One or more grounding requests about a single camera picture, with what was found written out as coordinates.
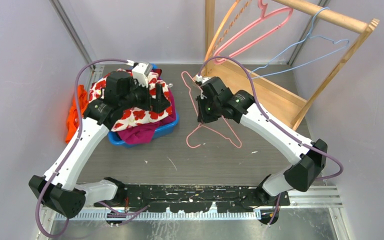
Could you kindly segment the floral white red garment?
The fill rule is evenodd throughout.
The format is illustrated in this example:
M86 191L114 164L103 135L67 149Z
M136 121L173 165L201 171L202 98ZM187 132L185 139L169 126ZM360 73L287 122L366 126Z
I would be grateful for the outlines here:
M164 120L175 112L175 102L161 75L160 68L152 67L143 87L132 69L108 73L92 83L86 116L97 117L112 132Z

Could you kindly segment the pink wire hanger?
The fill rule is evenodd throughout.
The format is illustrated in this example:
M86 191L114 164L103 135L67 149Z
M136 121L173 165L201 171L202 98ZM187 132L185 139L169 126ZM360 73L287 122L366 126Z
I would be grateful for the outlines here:
M198 116L198 107L197 105L195 104L195 100L193 99L193 96L192 96L192 88L189 86L189 84L187 83L185 77L184 77L184 74L186 74L191 80L194 80L194 78L187 72L187 71L182 71L181 74L180 74L180 77L184 83L184 85L188 88L188 95L189 95L189 98L190 98L190 101L192 103L192 106L193 106L193 109L194 109L194 112L195 114ZM230 131L233 133L234 137L236 138L236 140L238 141L238 144L234 143L232 141L231 138L229 137L226 137L225 135L223 135L222 133L220 133L219 131L216 131L215 129L211 128L211 127L208 127L208 126L205 126L203 125L202 123L199 123L197 125L197 127L192 130L185 138L185 142L186 142L186 145L190 148L190 149L196 149L198 147L201 146L201 144L197 144L197 145L190 145L189 143L189 138L197 131L199 130L200 128L205 128L205 129L208 129L210 131L212 131L213 133L216 133L217 135L221 136L222 138L224 138L225 140L228 140L234 147L236 147L237 149L240 149L242 146L243 146L243 143L241 141L241 139L238 137L238 135L236 134L236 132L233 130L233 128L231 127L231 125L228 123L228 121L222 117L223 121L225 122L225 124L228 126L228 128L230 129Z

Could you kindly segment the magenta garment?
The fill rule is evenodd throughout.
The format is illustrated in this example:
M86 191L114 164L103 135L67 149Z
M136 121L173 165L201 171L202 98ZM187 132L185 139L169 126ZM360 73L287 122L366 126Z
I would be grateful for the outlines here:
M168 90L168 96L171 102L172 111L167 117L157 122L146 123L117 131L114 134L124 142L125 146L129 147L148 144L152 140L171 134L178 123L178 114L176 112L175 99L170 89Z

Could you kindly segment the wooden hanger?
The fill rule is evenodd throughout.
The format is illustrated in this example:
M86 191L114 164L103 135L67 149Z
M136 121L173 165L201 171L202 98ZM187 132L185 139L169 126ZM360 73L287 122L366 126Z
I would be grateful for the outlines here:
M251 5L252 2L252 0L235 0L225 13L224 17L221 19L217 29L215 29L216 1L205 1L205 61L213 55L217 46L227 35L230 28L236 23L237 19L243 14L245 9Z

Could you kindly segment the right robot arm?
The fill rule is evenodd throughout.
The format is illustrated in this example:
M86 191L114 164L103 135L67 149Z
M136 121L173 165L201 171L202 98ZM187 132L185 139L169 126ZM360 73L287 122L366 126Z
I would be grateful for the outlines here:
M289 161L290 167L266 176L255 190L263 205L271 205L277 196L289 190L306 192L326 165L327 144L295 132L271 115L245 90L232 93L223 81L215 77L195 77L201 89L197 96L198 122L212 123L219 118L234 120L268 141Z

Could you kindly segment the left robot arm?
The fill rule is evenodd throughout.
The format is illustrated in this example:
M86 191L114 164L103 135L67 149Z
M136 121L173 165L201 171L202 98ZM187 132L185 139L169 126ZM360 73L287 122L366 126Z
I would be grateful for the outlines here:
M161 74L159 68L148 73L118 69L93 83L88 103L79 107L80 120L66 148L42 176L29 180L37 208L48 207L71 219L85 206L104 203L118 207L125 203L127 194L121 181L106 177L79 184L78 178L108 133L150 126L174 114L174 100Z

